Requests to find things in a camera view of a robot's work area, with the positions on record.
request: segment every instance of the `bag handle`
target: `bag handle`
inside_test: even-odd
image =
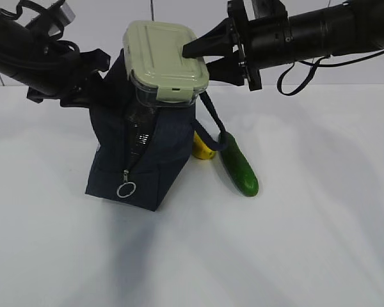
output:
[[[202,139],[202,141],[211,149],[217,152],[221,152],[222,150],[225,150],[228,146],[227,143],[227,132],[226,128],[223,125],[222,121],[220,120],[215,107],[213,106],[212,100],[209,97],[208,93],[205,91],[202,94],[200,94],[200,100],[204,103],[206,109],[211,114],[212,118],[214,119],[216,125],[219,127],[220,130],[220,138],[219,142],[216,142],[213,140],[213,138],[209,135],[209,133],[205,130],[205,128],[201,125],[198,120],[194,120],[192,122],[192,127],[195,129],[196,133],[199,135],[199,137]]]

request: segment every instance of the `green cucumber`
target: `green cucumber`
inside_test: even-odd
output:
[[[247,197],[259,193],[259,181],[252,167],[240,151],[235,138],[227,132],[228,147],[220,152],[222,163],[235,186]]]

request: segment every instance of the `zipper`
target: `zipper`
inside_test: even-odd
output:
[[[158,114],[159,114],[159,110],[157,110],[157,112],[155,114],[154,121],[157,120]],[[116,190],[116,195],[119,198],[122,198],[122,199],[128,198],[128,197],[130,197],[131,195],[133,195],[135,193],[137,186],[136,186],[135,182],[130,182],[129,181],[129,174],[140,163],[142,158],[145,156],[145,153],[147,152],[147,150],[145,150],[143,155],[136,162],[133,162],[132,165],[129,165],[130,162],[131,162],[131,146],[130,146],[130,144],[128,142],[128,139],[129,139],[129,136],[128,136],[128,133],[127,133],[127,131],[128,131],[128,123],[127,123],[127,121],[125,119],[124,119],[124,127],[125,127],[125,132],[126,132],[126,133],[124,133],[124,142],[123,142],[123,144],[124,144],[123,152],[125,152],[125,155],[124,155],[124,160],[123,160],[123,163],[122,163],[124,165],[124,171],[123,171],[124,183],[122,185],[120,185],[118,187],[118,189]],[[152,133],[152,135],[150,136],[149,142],[146,144],[147,148],[149,147],[149,144],[150,144],[150,142],[152,140],[153,135],[154,134]],[[128,186],[132,187],[131,191],[128,194],[126,194],[126,195],[122,195],[121,194],[121,190],[124,187],[128,187]]]

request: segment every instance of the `light green lid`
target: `light green lid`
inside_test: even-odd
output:
[[[182,57],[183,46],[196,40],[189,28],[154,21],[132,22],[124,36],[125,65],[144,86],[156,89],[157,100],[190,101],[206,90],[209,73],[203,58]]]

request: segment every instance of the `navy blue bag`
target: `navy blue bag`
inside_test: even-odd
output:
[[[100,146],[92,164],[86,194],[155,211],[192,153],[194,131],[213,150],[223,150],[227,145],[215,142],[199,124],[195,119],[195,105],[156,109],[141,105],[133,83],[127,78],[123,52],[105,82],[114,95],[110,104],[94,103],[90,108]],[[200,98],[221,134],[225,134],[225,127],[208,94],[205,92]],[[147,120],[142,124],[151,132],[138,159],[133,159],[131,127],[125,120],[131,106],[136,106],[138,113],[141,110],[145,115]]]

